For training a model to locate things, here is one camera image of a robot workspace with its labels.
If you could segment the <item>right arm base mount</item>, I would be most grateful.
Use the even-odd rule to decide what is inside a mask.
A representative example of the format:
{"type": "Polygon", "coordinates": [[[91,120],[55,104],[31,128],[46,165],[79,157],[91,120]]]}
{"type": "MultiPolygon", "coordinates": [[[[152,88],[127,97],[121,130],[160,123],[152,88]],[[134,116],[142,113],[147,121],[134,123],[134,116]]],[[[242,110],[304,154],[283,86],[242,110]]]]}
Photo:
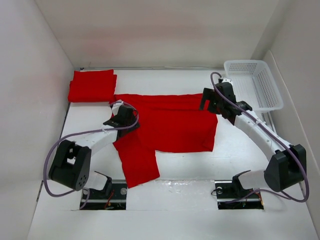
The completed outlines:
{"type": "Polygon", "coordinates": [[[239,176],[247,173],[243,171],[232,177],[232,180],[215,180],[212,196],[216,197],[219,210],[263,210],[263,200],[260,192],[244,189],[239,181],[239,176]]]}

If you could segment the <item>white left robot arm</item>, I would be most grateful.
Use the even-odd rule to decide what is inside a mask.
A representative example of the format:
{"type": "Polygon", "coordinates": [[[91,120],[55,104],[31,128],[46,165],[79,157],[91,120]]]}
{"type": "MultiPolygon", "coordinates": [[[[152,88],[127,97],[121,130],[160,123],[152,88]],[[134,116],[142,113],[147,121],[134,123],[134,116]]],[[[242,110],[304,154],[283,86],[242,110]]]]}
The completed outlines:
{"type": "Polygon", "coordinates": [[[120,101],[110,107],[112,116],[101,128],[65,135],[50,148],[43,166],[43,184],[51,197],[83,190],[89,179],[92,156],[140,127],[139,112],[132,105],[120,101]],[[71,190],[53,193],[48,180],[71,190]]]}

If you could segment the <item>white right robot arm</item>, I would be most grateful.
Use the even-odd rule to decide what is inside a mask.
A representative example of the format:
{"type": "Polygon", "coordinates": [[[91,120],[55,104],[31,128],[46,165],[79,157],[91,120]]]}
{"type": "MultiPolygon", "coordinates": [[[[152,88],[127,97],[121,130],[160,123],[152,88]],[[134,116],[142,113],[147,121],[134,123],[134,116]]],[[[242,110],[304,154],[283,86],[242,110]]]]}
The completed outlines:
{"type": "Polygon", "coordinates": [[[305,148],[300,144],[292,145],[270,130],[248,103],[236,100],[231,83],[221,82],[212,89],[204,88],[200,110],[206,103],[210,113],[221,115],[245,133],[268,160],[266,169],[249,170],[234,176],[241,188],[269,188],[281,192],[300,182],[309,183],[305,148]]]}

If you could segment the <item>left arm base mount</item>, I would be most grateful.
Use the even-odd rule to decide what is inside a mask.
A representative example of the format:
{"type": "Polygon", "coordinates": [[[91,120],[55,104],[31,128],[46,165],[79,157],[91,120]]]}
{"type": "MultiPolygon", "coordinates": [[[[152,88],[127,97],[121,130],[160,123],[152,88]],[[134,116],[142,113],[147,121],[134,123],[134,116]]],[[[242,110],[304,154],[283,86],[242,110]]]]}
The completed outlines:
{"type": "Polygon", "coordinates": [[[89,198],[81,210],[126,210],[127,192],[125,180],[107,181],[103,190],[89,189],[89,198]]]}

